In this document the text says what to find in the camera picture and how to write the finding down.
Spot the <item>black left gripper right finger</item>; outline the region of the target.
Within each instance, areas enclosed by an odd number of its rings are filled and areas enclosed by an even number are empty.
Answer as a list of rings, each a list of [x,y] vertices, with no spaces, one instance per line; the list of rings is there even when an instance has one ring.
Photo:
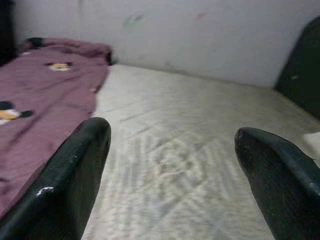
[[[235,154],[276,240],[320,238],[320,169],[294,143],[273,133],[240,128]]]

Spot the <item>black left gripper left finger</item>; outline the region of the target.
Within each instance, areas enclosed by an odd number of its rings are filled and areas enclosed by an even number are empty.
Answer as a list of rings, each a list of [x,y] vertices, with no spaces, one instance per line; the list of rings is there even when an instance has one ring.
[[[1,216],[1,239],[81,239],[100,188],[111,133],[102,117],[83,121]]]

